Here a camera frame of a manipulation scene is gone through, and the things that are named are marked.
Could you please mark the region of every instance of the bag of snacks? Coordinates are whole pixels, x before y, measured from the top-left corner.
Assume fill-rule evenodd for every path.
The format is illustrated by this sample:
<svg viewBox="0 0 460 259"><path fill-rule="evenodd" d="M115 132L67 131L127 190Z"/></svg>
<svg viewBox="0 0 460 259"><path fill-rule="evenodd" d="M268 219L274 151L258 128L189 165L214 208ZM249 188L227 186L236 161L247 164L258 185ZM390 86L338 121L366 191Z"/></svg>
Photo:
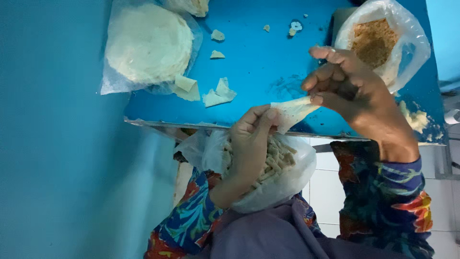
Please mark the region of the bag of snacks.
<svg viewBox="0 0 460 259"><path fill-rule="evenodd" d="M335 48L368 64L391 93L403 88L431 54L419 21L395 0L369 0L338 31Z"/></svg>

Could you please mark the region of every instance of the person's right hand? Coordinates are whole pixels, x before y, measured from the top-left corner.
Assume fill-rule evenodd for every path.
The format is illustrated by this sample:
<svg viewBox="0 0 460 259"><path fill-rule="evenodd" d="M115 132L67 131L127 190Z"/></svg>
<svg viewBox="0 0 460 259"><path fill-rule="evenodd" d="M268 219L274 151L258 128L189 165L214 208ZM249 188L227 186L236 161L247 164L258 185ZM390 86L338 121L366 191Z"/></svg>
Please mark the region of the person's right hand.
<svg viewBox="0 0 460 259"><path fill-rule="evenodd" d="M311 47L309 53L328 61L302 82L312 104L338 112L357 133L377 141L381 160L419 158L414 132L377 74L348 50Z"/></svg>

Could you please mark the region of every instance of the floral sleeve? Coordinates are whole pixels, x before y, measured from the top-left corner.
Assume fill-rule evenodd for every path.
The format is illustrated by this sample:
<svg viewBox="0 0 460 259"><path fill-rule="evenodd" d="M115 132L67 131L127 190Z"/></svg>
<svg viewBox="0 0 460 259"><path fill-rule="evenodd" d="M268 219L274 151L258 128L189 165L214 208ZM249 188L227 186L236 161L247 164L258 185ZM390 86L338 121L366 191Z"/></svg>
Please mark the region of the floral sleeve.
<svg viewBox="0 0 460 259"><path fill-rule="evenodd" d="M338 238L431 258L426 242L433 225L431 198L423 190L421 159L413 163L379 162L374 141L332 142L345 191Z"/></svg>
<svg viewBox="0 0 460 259"><path fill-rule="evenodd" d="M179 259L204 248L223 214L208 195L219 177L212 171L199 172L193 168L184 197L150 234L145 259Z"/></svg>

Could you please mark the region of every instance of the plastic sheet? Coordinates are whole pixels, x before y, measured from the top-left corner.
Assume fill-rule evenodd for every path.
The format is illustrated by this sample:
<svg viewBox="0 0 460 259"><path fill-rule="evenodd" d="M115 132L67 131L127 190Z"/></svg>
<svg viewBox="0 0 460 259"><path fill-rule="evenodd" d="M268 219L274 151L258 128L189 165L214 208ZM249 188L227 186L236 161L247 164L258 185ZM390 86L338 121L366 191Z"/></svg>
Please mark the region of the plastic sheet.
<svg viewBox="0 0 460 259"><path fill-rule="evenodd" d="M213 170L222 174L223 143L228 131L199 130L178 145L174 152L182 155L200 171ZM232 209L239 213L251 213L281 204L299 193L309 182L316 168L316 151L303 137L276 135L276 138L297 150L295 166L278 177L270 177L264 184L244 198L236 201Z"/></svg>
<svg viewBox="0 0 460 259"><path fill-rule="evenodd" d="M115 35L112 33L114 32L113 20L117 19L120 14L123 13L124 10L135 9L139 6L144 4L156 4L162 6L160 2L153 1L153 0L114 0L112 4L112 10L110 14L110 21L108 27L108 42L111 38ZM203 34L195 19L186 12L178 13L180 17L182 17L190 30L193 34L193 41L192 41L192 49L190 53L190 59L188 65L185 69L183 75L186 77L190 72L193 64L198 56L198 51L201 47L201 43L203 41ZM104 68L103 68L103 78L102 78L102 86L101 86L101 94L110 94L110 93L119 93L119 92L130 92L134 90L139 90L145 88L148 92L152 94L171 94L172 91L170 89L170 85L174 84L173 81L163 81L157 82L155 84L152 83L144 83L144 82L133 82L132 80L128 79L121 73L119 73L116 69L109 65L107 57L104 56Z"/></svg>
<svg viewBox="0 0 460 259"><path fill-rule="evenodd" d="M400 35L390 57L374 69L391 93L403 88L431 54L430 44L417 18L394 0L369 0L348 17L340 28L334 47L351 49L354 25L386 18L390 28Z"/></svg>

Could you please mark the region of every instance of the blue table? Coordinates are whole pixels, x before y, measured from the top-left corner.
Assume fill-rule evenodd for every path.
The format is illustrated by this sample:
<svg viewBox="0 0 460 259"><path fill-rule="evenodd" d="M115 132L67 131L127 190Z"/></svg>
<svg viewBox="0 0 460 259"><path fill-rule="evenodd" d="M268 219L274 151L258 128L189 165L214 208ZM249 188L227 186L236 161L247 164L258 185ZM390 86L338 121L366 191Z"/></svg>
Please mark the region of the blue table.
<svg viewBox="0 0 460 259"><path fill-rule="evenodd" d="M432 43L425 1L400 0L400 3L418 18ZM200 94L215 89L220 77L228 77L230 88L238 95L231 103L205 108L202 102L189 102L175 94L152 95L139 90L131 95L125 120L138 125L196 128L199 123L205 123L229 127L252 106L305 95L299 88L300 82L319 66L318 61L309 56L308 48L330 44L331 16L337 8L348 7L352 4L346 0L210 1L208 15L197 20L204 39L189 77L198 80ZM288 39L292 19L300 20L303 30ZM262 30L265 24L270 25L270 33ZM224 42L211 40L214 29L225 33ZM221 51L226 58L210 60L212 50ZM409 110L420 109L431 118L423 134L416 133L419 140L427 142L431 135L432 143L444 144L447 133L433 52L398 92L397 101L404 100ZM440 131L444 137L436 139ZM291 132L332 138L359 137L339 114L323 107L292 127Z"/></svg>

